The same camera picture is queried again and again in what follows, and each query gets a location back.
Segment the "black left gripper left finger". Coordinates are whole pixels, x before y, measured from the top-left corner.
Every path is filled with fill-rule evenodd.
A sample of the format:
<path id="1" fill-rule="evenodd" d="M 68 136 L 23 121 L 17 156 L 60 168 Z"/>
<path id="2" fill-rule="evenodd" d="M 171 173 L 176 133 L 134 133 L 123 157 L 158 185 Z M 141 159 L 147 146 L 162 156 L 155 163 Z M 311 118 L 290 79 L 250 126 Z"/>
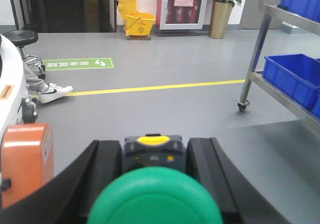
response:
<path id="1" fill-rule="evenodd" d="M 1 210 L 1 223 L 86 223 L 99 194 L 121 175 L 121 145 L 94 140 L 46 185 Z"/>

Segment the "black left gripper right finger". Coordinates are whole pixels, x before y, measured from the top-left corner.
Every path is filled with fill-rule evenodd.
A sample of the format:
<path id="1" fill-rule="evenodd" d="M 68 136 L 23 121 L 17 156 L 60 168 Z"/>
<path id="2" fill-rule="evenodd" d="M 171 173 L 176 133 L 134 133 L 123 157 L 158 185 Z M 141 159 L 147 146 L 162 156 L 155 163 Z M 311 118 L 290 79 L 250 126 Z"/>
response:
<path id="1" fill-rule="evenodd" d="M 224 223 L 288 223 L 222 150 L 218 140 L 190 138 L 186 172 L 216 201 Z"/>

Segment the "orange white robot base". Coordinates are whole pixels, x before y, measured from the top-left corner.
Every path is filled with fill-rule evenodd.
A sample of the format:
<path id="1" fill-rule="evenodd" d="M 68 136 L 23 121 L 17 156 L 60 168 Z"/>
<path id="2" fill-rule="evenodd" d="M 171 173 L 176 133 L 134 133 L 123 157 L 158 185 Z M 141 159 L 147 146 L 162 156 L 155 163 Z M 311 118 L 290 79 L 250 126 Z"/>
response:
<path id="1" fill-rule="evenodd" d="M 54 177 L 54 141 L 48 123 L 36 123 L 24 64 L 15 45 L 0 37 L 0 207 L 16 204 Z"/>

